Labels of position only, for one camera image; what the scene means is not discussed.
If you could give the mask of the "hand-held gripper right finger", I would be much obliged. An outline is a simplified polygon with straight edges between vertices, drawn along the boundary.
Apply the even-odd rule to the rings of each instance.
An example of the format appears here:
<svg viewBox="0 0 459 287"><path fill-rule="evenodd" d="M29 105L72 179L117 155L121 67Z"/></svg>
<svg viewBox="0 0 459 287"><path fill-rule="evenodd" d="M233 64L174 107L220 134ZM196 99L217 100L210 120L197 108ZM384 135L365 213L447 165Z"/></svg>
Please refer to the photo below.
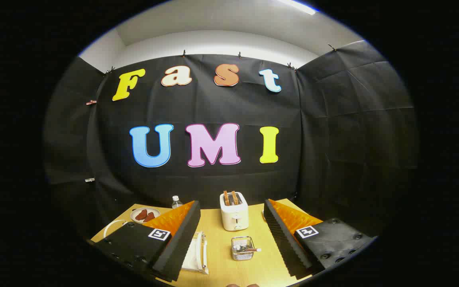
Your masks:
<svg viewBox="0 0 459 287"><path fill-rule="evenodd" d="M289 274L297 279L342 265L375 240L339 218L319 220L271 199L265 201L264 217Z"/></svg>

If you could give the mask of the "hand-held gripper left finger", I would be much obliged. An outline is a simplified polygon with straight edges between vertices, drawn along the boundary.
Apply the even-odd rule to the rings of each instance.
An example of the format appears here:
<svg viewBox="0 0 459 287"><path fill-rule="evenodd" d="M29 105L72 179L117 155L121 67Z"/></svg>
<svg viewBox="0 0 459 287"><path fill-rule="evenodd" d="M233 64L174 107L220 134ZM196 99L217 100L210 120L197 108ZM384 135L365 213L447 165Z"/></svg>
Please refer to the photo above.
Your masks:
<svg viewBox="0 0 459 287"><path fill-rule="evenodd" d="M131 220L91 245L140 276L177 281L199 219L199 202L191 201L145 224Z"/></svg>

